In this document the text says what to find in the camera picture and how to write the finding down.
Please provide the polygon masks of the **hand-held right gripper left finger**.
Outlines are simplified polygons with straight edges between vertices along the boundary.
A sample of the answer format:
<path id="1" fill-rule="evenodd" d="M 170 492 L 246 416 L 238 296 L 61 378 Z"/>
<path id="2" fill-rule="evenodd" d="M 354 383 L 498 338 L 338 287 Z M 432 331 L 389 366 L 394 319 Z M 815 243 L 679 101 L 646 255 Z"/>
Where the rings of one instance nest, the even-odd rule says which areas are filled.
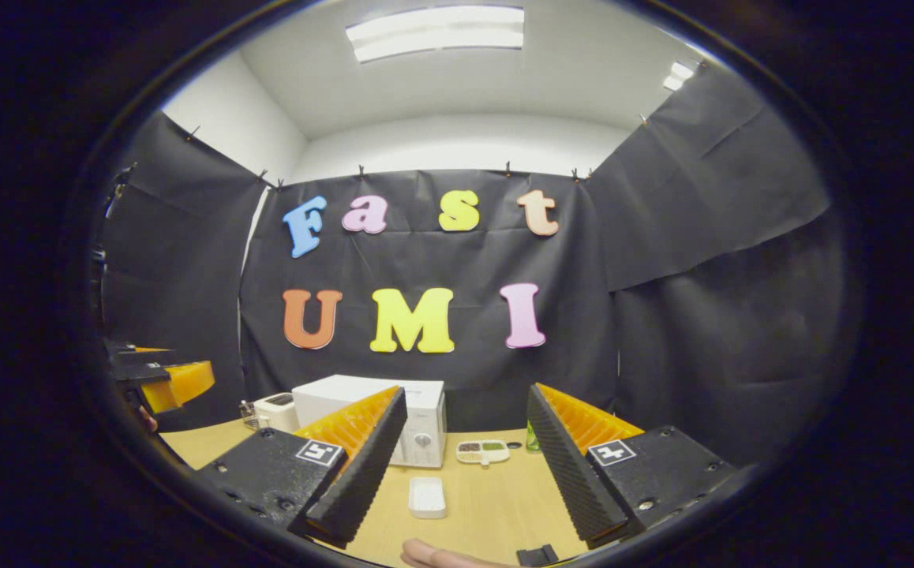
<path id="1" fill-rule="evenodd" d="M 364 397 L 292 434 L 260 428 L 198 475 L 221 499 L 302 538 L 355 538 L 407 419 L 400 386 Z"/>

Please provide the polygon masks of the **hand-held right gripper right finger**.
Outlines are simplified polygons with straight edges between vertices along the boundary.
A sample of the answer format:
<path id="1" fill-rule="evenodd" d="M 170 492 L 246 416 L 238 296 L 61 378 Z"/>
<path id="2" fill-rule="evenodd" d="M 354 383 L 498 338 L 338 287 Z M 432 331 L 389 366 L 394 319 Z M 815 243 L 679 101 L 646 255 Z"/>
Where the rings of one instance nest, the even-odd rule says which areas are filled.
<path id="1" fill-rule="evenodd" d="M 673 425 L 643 431 L 540 383 L 528 392 L 528 421 L 590 549 L 677 517 L 737 472 Z"/>

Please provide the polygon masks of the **white microwave oven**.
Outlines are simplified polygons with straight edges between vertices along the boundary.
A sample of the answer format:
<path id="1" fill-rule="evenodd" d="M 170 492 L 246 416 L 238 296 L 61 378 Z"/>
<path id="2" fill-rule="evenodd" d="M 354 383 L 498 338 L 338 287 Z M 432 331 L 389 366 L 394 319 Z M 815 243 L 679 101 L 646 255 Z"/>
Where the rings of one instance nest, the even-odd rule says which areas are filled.
<path id="1" fill-rule="evenodd" d="M 406 392 L 407 420 L 391 456 L 392 466 L 440 468 L 447 418 L 445 383 L 434 380 L 377 379 L 332 375 L 291 389 L 301 427 L 353 402 L 400 386 Z"/>

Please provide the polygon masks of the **small white rectangular dish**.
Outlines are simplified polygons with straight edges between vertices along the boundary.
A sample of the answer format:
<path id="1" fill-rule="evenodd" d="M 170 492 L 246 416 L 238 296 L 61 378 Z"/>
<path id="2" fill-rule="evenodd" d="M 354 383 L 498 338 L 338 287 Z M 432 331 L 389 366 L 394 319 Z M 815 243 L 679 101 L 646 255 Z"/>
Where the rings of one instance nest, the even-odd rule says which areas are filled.
<path id="1" fill-rule="evenodd" d="M 439 476 L 417 476 L 409 483 L 409 511 L 418 520 L 443 520 L 448 507 Z"/>

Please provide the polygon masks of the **white divided snack plate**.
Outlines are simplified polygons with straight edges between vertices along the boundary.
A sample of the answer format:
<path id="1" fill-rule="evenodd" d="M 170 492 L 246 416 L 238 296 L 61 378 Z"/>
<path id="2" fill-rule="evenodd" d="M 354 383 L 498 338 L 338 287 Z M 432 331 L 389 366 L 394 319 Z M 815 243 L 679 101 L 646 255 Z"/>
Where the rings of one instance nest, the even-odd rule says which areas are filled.
<path id="1" fill-rule="evenodd" d="M 498 439 L 483 439 L 482 441 L 465 441 L 458 443 L 455 450 L 457 460 L 465 464 L 478 464 L 489 466 L 510 459 L 511 453 L 508 445 Z"/>

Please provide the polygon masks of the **white toaster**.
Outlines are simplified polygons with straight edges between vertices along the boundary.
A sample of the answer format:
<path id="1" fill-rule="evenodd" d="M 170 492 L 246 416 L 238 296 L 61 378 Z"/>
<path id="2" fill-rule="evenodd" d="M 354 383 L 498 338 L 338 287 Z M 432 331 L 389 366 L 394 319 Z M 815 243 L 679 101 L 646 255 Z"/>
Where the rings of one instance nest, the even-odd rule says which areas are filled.
<path id="1" fill-rule="evenodd" d="M 253 402 L 258 428 L 273 428 L 294 434 L 301 427 L 291 392 L 276 393 Z"/>

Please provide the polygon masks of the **black backdrop cloth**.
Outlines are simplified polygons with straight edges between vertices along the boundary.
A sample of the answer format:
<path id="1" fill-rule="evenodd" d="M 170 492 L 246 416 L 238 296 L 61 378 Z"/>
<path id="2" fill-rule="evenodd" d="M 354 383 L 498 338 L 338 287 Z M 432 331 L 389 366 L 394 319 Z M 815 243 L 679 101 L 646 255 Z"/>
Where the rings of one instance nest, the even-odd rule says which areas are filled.
<path id="1" fill-rule="evenodd" d="M 171 429 L 334 374 L 442 381 L 453 432 L 543 383 L 736 466 L 842 388 L 852 276 L 824 177 L 703 65 L 593 177 L 409 171 L 266 192 L 157 114 L 99 249 L 101 331 L 209 360 Z"/>

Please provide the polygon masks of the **long ceiling light panel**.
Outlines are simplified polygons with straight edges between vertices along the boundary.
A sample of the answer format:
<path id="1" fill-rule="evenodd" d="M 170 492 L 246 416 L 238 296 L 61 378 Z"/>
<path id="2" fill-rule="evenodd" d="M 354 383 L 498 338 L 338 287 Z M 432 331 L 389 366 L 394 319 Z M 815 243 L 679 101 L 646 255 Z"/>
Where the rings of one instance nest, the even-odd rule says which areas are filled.
<path id="1" fill-rule="evenodd" d="M 356 60 L 451 48 L 522 48 L 525 10 L 505 5 L 449 5 L 381 16 L 345 28 Z"/>

